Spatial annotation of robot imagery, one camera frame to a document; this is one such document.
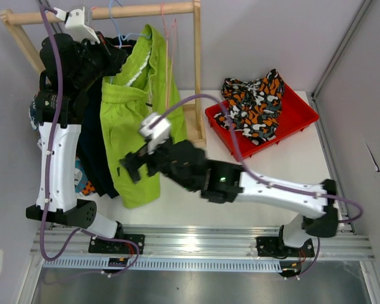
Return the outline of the orange camouflage shorts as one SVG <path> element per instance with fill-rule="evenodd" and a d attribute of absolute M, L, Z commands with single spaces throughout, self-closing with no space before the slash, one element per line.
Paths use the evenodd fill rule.
<path fill-rule="evenodd" d="M 233 128 L 259 146 L 276 138 L 284 91 L 284 80 L 276 69 L 248 82 L 226 78 L 221 96 L 227 102 L 232 123 L 222 111 L 213 118 L 220 127 L 226 130 Z"/>

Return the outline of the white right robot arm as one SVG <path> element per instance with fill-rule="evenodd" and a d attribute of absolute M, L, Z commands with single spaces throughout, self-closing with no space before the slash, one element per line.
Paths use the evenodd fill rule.
<path fill-rule="evenodd" d="M 286 256 L 308 238 L 333 238 L 338 230 L 338 209 L 333 199 L 336 183 L 332 179 L 297 184 L 262 175 L 255 180 L 242 165 L 210 159 L 205 150 L 188 140 L 176 144 L 167 140 L 153 152 L 145 144 L 119 162 L 135 184 L 141 180 L 139 169 L 145 166 L 148 176 L 161 173 L 212 203 L 262 203 L 296 212 L 290 223 L 281 226 L 276 241 L 277 250 Z"/>

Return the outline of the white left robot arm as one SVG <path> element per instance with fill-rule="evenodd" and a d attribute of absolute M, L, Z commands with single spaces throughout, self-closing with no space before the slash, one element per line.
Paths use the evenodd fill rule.
<path fill-rule="evenodd" d="M 26 217 L 78 227 L 103 237 L 110 253 L 125 245 L 123 225 L 100 214 L 92 200 L 78 199 L 74 188 L 75 157 L 88 90 L 105 76 L 116 75 L 127 58 L 123 49 L 98 41 L 74 40 L 55 34 L 56 49 L 45 38 L 39 56 L 44 64 L 34 98 L 35 121 L 41 138 L 41 183 L 37 200 Z"/>

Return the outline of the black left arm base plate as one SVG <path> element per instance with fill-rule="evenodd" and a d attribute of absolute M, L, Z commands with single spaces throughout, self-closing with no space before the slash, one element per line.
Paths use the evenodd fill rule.
<path fill-rule="evenodd" d="M 143 254 L 144 245 L 145 245 L 144 234 L 126 234 L 124 239 L 131 241 L 139 247 L 139 254 Z M 93 237 L 90 240 L 89 253 L 102 253 L 102 254 L 110 254 L 110 255 L 136 255 L 137 251 L 132 244 L 115 242 L 115 241 L 107 241 L 103 239 Z"/>

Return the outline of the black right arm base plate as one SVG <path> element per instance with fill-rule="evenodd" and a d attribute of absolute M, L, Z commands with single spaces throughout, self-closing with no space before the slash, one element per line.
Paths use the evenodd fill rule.
<path fill-rule="evenodd" d="M 313 258 L 315 256 L 314 245 L 311 239 L 304 242 L 302 247 L 294 248 L 286 246 L 278 236 L 260 236 L 256 239 L 256 249 L 259 257 L 271 257 L 276 259 Z"/>

